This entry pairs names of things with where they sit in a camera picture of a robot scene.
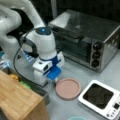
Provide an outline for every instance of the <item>oven door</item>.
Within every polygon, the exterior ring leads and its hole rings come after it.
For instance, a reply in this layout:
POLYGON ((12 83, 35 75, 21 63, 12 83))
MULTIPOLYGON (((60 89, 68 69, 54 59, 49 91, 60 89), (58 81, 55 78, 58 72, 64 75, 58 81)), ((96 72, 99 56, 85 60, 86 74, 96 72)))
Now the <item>oven door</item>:
POLYGON ((62 34, 56 34, 56 46, 57 50, 61 50, 64 56, 74 60, 80 64, 87 67, 90 66, 90 56, 91 56, 91 43, 92 40, 88 37, 79 37, 73 39, 68 36, 63 36, 62 34))

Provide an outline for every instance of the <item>oven glass window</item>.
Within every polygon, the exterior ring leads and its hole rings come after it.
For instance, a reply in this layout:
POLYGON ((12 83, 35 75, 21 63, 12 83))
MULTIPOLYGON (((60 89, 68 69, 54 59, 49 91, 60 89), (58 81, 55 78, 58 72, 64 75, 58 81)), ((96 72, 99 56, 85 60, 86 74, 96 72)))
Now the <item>oven glass window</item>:
POLYGON ((100 109, 104 109, 110 99, 113 96, 113 92, 97 85, 93 84, 88 91, 84 94, 83 98, 97 106, 100 109))
POLYGON ((72 41, 62 37, 56 36, 56 46, 57 49, 62 50, 84 62, 90 63, 91 55, 91 40, 87 38, 82 38, 80 40, 72 41))

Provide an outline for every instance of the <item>pink plate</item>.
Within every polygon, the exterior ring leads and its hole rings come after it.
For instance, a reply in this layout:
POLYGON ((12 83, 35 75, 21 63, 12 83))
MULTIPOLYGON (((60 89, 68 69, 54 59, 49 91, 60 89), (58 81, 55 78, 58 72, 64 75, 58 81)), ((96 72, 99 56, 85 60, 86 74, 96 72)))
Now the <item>pink plate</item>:
POLYGON ((72 79, 67 78, 60 80, 56 85, 56 92, 59 97, 65 100, 71 100, 76 98, 81 92, 80 84, 72 79))

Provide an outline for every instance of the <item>blue part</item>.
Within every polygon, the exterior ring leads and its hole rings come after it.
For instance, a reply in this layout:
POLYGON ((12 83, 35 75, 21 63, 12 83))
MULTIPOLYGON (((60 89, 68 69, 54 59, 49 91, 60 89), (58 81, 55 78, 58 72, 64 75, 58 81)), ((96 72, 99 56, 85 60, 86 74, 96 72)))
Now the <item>blue part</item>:
POLYGON ((57 56, 55 56, 54 58, 49 59, 49 60, 44 60, 44 59, 40 59, 40 60, 42 60, 42 61, 52 61, 53 66, 56 66, 60 62, 60 61, 58 61, 57 56))
POLYGON ((61 69, 57 66, 54 66, 47 77, 51 80, 55 80, 55 78, 61 73, 61 69))
POLYGON ((41 29, 42 32, 45 32, 45 29, 41 29))

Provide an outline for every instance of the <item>oven control knob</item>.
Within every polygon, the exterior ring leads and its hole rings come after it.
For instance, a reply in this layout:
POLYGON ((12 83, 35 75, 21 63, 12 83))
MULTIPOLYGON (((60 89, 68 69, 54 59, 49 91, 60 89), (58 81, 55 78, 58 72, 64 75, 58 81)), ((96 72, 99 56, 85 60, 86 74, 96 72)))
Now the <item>oven control knob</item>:
POLYGON ((98 58, 100 58, 100 55, 101 55, 100 52, 94 52, 93 55, 92 55, 92 58, 93 59, 98 59, 98 58))
POLYGON ((100 50, 101 48, 102 48, 102 46, 101 46, 101 44, 98 43, 98 42, 93 45, 93 49, 94 49, 94 50, 100 50))
POLYGON ((98 60, 93 60, 92 61, 92 67, 97 67, 97 66, 99 66, 99 61, 98 60))

